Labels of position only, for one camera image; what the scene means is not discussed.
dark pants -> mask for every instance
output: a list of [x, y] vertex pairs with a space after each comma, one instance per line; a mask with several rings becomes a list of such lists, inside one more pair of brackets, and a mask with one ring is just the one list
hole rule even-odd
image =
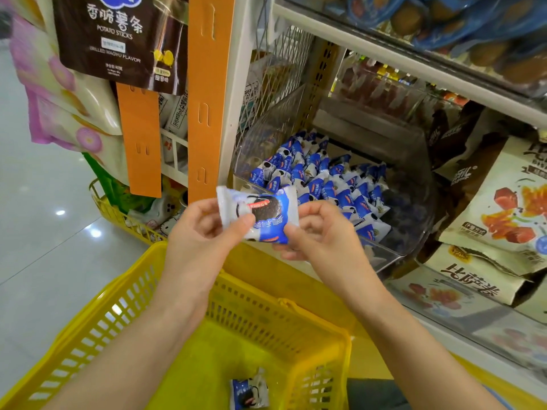
[[411, 410], [393, 380], [350, 378], [347, 381], [350, 410]]

yellow shopping basket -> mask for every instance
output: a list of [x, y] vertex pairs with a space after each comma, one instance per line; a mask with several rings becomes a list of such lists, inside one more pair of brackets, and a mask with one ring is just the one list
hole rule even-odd
[[[43, 407], [137, 318], [154, 294], [166, 248], [165, 242], [154, 244], [74, 317], [45, 357], [0, 401], [0, 409]], [[229, 379], [251, 377], [260, 366], [266, 370], [270, 408], [342, 409], [350, 352], [345, 330], [222, 272], [205, 320], [148, 408], [227, 408]]]

white sticker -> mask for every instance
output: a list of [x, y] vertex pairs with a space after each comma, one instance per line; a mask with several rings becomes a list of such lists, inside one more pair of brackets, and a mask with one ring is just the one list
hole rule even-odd
[[101, 37], [101, 47], [114, 50], [116, 52], [125, 53], [125, 43], [122, 43], [121, 41]]

person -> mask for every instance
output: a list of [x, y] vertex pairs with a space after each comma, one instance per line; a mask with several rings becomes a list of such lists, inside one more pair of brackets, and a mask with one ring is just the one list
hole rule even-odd
[[[285, 260], [309, 261], [346, 303], [413, 409], [505, 408], [386, 290], [337, 207], [305, 203], [299, 217], [300, 227], [284, 229], [289, 244], [275, 250]], [[224, 260], [254, 220], [246, 214], [223, 230], [216, 199], [189, 205], [169, 236], [164, 271], [149, 307], [44, 409], [144, 409], [204, 318]]]

yellow label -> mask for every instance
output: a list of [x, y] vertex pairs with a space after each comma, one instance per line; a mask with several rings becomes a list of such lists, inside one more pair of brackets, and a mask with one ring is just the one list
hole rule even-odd
[[161, 69], [161, 68], [154, 68], [154, 74], [155, 75], [160, 75], [160, 76], [171, 76], [171, 72], [166, 70], [166, 69]]
[[448, 248], [448, 253], [460, 259], [464, 263], [469, 263], [471, 261], [471, 255], [467, 254], [464, 250], [457, 246], [450, 246]]

